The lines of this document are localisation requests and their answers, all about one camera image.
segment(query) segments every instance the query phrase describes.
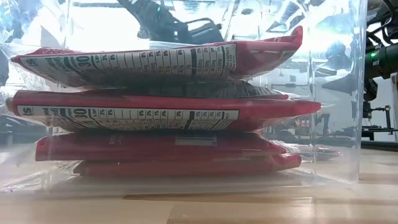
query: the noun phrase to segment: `red package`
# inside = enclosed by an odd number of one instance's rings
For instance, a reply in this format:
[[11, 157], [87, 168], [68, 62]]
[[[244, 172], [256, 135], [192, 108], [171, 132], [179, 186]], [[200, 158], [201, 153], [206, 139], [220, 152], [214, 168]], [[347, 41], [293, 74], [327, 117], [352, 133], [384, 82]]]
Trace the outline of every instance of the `red package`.
[[73, 172], [95, 177], [203, 177], [259, 175], [300, 166], [299, 155], [253, 157], [228, 161], [93, 162], [80, 163]]
[[199, 99], [107, 94], [18, 91], [6, 101], [17, 116], [69, 131], [184, 129], [252, 131], [281, 119], [318, 111], [305, 100]]
[[39, 49], [11, 60], [43, 78], [69, 87], [132, 86], [239, 80], [268, 72], [300, 48], [303, 28], [287, 37], [229, 41], [176, 49], [125, 52], [72, 52]]
[[42, 138], [36, 161], [212, 161], [283, 153], [255, 133], [79, 133]]

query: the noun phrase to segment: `wooden table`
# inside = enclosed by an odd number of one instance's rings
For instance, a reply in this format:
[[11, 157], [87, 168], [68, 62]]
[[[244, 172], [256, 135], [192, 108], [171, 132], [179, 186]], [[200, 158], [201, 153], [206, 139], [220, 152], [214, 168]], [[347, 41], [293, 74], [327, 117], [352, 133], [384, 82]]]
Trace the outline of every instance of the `wooden table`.
[[363, 150], [352, 189], [0, 202], [1, 223], [398, 223], [398, 153]]

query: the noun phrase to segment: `white label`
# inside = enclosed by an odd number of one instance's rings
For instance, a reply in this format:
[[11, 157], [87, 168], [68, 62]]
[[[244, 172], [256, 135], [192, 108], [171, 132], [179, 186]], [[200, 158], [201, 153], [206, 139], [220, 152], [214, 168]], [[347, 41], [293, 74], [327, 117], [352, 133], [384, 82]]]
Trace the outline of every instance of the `white label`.
[[126, 74], [216, 79], [235, 71], [237, 64], [236, 44], [139, 52], [21, 55], [20, 58], [21, 64], [31, 72], [70, 86], [95, 83], [99, 74], [113, 79]]
[[67, 106], [18, 106], [18, 113], [41, 121], [75, 128], [121, 131], [150, 129], [226, 129], [239, 117], [238, 110], [165, 110], [149, 108], [92, 108]]
[[177, 146], [217, 146], [216, 136], [176, 136]]

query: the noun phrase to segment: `stacked snack bag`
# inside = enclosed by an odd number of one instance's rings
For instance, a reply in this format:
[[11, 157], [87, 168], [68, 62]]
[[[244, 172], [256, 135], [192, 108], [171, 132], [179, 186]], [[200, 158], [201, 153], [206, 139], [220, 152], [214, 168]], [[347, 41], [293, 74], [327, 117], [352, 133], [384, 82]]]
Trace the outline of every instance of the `stacked snack bag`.
[[320, 104], [253, 86], [301, 46], [291, 35], [176, 49], [83, 53], [39, 49], [12, 61], [82, 91], [18, 91], [16, 116], [68, 133], [37, 143], [36, 161], [83, 161], [99, 177], [253, 175], [298, 167], [301, 157], [255, 133]]

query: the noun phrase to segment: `clear plastic bin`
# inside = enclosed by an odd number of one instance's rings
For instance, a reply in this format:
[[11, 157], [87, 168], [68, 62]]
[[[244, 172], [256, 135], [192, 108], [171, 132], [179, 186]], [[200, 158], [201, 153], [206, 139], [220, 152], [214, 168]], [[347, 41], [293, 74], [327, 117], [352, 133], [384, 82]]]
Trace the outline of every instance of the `clear plastic bin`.
[[355, 183], [365, 23], [360, 0], [0, 3], [0, 191]]

